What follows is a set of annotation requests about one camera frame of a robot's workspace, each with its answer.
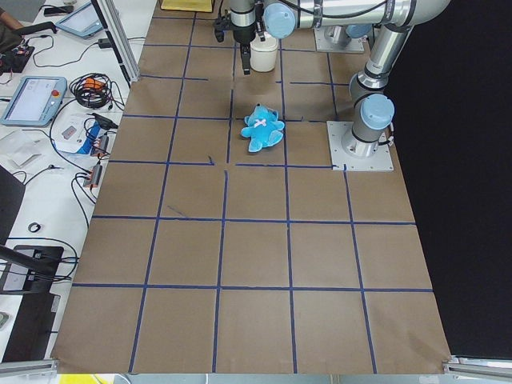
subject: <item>orange object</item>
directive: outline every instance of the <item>orange object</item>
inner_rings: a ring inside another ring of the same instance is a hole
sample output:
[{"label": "orange object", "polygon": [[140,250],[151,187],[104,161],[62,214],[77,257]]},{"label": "orange object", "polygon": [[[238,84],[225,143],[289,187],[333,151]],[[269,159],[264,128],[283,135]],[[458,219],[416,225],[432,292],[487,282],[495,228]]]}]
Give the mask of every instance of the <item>orange object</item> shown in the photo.
[{"label": "orange object", "polygon": [[94,80],[93,78],[86,78],[86,82],[83,83],[84,88],[92,88],[94,90],[100,90],[105,86],[104,82]]}]

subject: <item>blue teddy bear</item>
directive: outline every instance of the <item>blue teddy bear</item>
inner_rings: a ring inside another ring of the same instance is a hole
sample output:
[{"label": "blue teddy bear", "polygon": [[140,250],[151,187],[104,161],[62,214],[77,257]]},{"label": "blue teddy bear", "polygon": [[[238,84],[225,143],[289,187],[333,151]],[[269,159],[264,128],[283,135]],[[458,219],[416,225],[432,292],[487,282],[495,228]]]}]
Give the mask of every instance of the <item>blue teddy bear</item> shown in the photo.
[{"label": "blue teddy bear", "polygon": [[246,116],[247,126],[240,134],[250,138],[249,152],[259,152],[261,148],[275,146],[282,140],[285,123],[278,120],[279,113],[266,106],[257,105],[251,116]]}]

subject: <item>white mounting plate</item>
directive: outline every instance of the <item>white mounting plate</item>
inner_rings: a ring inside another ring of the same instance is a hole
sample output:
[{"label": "white mounting plate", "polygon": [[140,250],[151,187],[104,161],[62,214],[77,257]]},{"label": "white mounting plate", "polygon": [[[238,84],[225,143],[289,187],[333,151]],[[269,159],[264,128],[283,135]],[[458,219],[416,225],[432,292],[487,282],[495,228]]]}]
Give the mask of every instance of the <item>white mounting plate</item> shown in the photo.
[{"label": "white mounting plate", "polygon": [[[393,162],[391,161],[390,148],[380,146],[377,152],[370,157],[359,159],[350,156],[342,148],[342,137],[352,128],[353,122],[327,122],[327,133],[329,135],[330,159],[333,170],[365,171],[365,172],[391,172]],[[382,134],[380,140],[386,140]]]},{"label": "white mounting plate", "polygon": [[365,51],[365,47],[362,44],[364,38],[353,38],[350,40],[345,48],[329,42],[326,39],[325,32],[326,26],[320,28],[314,28],[314,42],[317,45],[318,52],[339,52],[342,54],[362,54]]}]

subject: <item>black curtain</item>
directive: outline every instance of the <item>black curtain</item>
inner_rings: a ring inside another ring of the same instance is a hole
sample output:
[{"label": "black curtain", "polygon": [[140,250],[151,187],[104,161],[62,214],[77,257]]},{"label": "black curtain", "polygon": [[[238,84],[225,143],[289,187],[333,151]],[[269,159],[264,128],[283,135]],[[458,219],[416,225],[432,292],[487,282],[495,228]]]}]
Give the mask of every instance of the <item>black curtain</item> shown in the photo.
[{"label": "black curtain", "polygon": [[386,94],[452,354],[512,358],[512,2],[416,26]]}]

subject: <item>blue grid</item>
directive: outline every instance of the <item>blue grid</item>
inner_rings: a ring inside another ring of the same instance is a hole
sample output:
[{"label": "blue grid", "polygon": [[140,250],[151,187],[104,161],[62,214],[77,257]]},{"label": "blue grid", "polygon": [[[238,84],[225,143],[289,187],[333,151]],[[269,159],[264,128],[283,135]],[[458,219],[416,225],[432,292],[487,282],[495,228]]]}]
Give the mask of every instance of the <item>blue grid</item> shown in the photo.
[{"label": "blue grid", "polygon": [[[169,18],[169,19],[188,19],[188,18],[175,18],[175,17],[154,17],[154,18]],[[230,100],[230,116],[228,118],[208,118],[208,117],[187,117],[180,116],[179,109],[182,101],[182,92],[185,85],[185,80],[192,81],[208,81],[206,78],[188,78],[186,77],[187,65],[190,58],[190,51],[192,48],[219,48],[219,49],[231,49],[233,50],[233,77],[235,75],[235,63],[237,58],[237,47],[236,45],[232,46],[194,46],[192,45],[192,37],[194,35],[194,27],[197,20],[208,20],[208,18],[198,18],[197,13],[194,13],[192,18],[192,30],[190,32],[190,39],[188,45],[179,45],[179,44],[145,44],[146,46],[185,46],[187,47],[187,55],[186,62],[183,69],[183,76],[181,77],[163,77],[163,76],[153,76],[153,75],[142,75],[148,78],[172,78],[172,79],[181,79],[182,84],[180,88],[178,104],[176,108],[175,116],[165,116],[165,115],[145,115],[145,114],[125,114],[124,118],[173,118],[174,124],[172,129],[172,135],[167,155],[167,160],[165,162],[148,162],[148,161],[128,161],[128,160],[110,160],[110,162],[116,163],[147,163],[147,164],[162,164],[166,166],[166,170],[164,173],[164,179],[162,183],[162,191],[160,196],[160,201],[158,205],[158,213],[156,216],[123,216],[123,215],[94,215],[93,218],[108,218],[108,219],[138,219],[138,220],[155,220],[154,233],[150,247],[150,254],[148,257],[148,263],[146,266],[146,276],[143,284],[104,284],[104,283],[74,283],[73,286],[80,287],[107,287],[107,288],[133,288],[133,289],[142,289],[142,298],[140,302],[139,312],[138,312],[138,322],[136,326],[133,348],[130,358],[130,367],[129,372],[133,372],[134,364],[137,356],[137,348],[138,348],[138,338],[140,334],[140,329],[142,325],[142,318],[144,312],[144,305],[146,300],[146,293],[148,289],[175,289],[175,290],[214,290],[216,293],[215,299],[215,318],[214,318],[214,343],[213,343],[213,358],[212,358],[212,372],[215,372],[217,369],[217,353],[218,353],[218,327],[219,327],[219,313],[221,307],[221,292],[223,290],[272,290],[272,291],[288,291],[290,294],[290,328],[291,328],[291,352],[293,359],[293,372],[299,372],[298,361],[297,361],[297,347],[296,347],[296,339],[295,339],[295,324],[294,324],[294,292],[297,291],[314,291],[314,292],[359,292],[362,298],[362,308],[365,318],[366,325],[366,333],[368,337],[368,346],[370,349],[370,357],[373,372],[377,373],[378,368],[375,361],[375,353],[370,329],[370,321],[368,316],[368,309],[366,305],[366,292],[389,292],[389,293],[410,293],[410,292],[418,292],[418,293],[432,293],[432,289],[417,289],[417,288],[365,288],[363,285],[361,265],[358,254],[358,242],[355,233],[356,226],[364,226],[364,225],[381,225],[381,226],[415,226],[415,222],[368,222],[368,221],[355,221],[352,211],[352,204],[350,199],[350,188],[348,183],[348,177],[346,170],[342,172],[344,182],[346,185],[346,197],[348,202],[349,209],[349,221],[319,221],[319,220],[293,220],[290,218],[290,191],[288,185],[288,169],[289,168],[312,168],[312,169],[329,169],[332,166],[311,166],[311,165],[290,165],[288,164],[288,149],[286,142],[286,133],[283,140],[284,146],[284,164],[245,164],[245,163],[236,163],[235,166],[242,167],[280,167],[284,169],[285,174],[285,192],[286,192],[286,220],[264,220],[264,219],[251,219],[251,218],[227,218],[226,217],[226,204],[227,204],[227,196],[229,190],[229,175],[228,172],[224,171],[224,191],[223,191],[223,202],[222,202],[222,217],[221,218],[184,218],[184,217],[161,217],[162,212],[162,204],[166,191],[166,184],[169,174],[170,166],[214,166],[214,162],[210,160],[210,162],[172,162],[170,160],[173,145],[174,145],[174,137],[176,133],[176,126],[179,119],[202,119],[202,120],[216,120],[216,121],[228,121],[229,129],[228,129],[228,137],[227,137],[227,153],[226,153],[226,163],[230,163],[230,140],[232,135],[232,124],[233,121],[236,120],[234,118],[234,90],[231,90],[231,100]],[[284,49],[282,48],[282,44],[279,45],[279,60],[281,62],[281,79],[277,81],[281,85],[281,96],[282,96],[282,116],[283,120],[288,122],[301,122],[302,120],[287,120],[286,119],[286,105],[285,105],[285,87],[284,87],[284,76],[283,76],[283,64],[282,64],[282,53],[283,51],[305,51],[311,52],[312,50],[295,50],[295,49]],[[347,86],[347,84],[338,84],[333,82],[333,75],[330,64],[330,57],[328,54],[327,60],[329,65],[329,73],[330,73],[330,82],[319,83],[319,82],[290,82],[291,84],[325,84],[330,85],[332,91],[332,98],[334,104],[334,111],[336,112],[336,95],[335,95],[335,87],[336,86]],[[165,284],[149,284],[150,277],[150,269],[151,263],[154,255],[154,248],[156,243],[156,237],[158,233],[158,225],[160,221],[198,221],[198,222],[220,222],[221,223],[221,239],[220,239],[220,249],[218,256],[218,275],[217,275],[217,284],[215,286],[208,285],[165,285]],[[288,260],[288,275],[289,275],[289,285],[288,286],[224,286],[222,285],[222,258],[223,258],[223,249],[224,249],[224,235],[225,235],[225,226],[227,222],[257,222],[257,223],[281,223],[286,224],[286,233],[287,233],[287,260]],[[292,271],[292,241],[291,241],[291,231],[290,227],[292,224],[318,224],[318,225],[342,225],[342,226],[350,226],[353,243],[354,243],[354,254],[356,258],[357,270],[358,270],[358,279],[359,286],[356,287],[328,287],[328,286],[294,286],[293,282],[293,271]]]}]

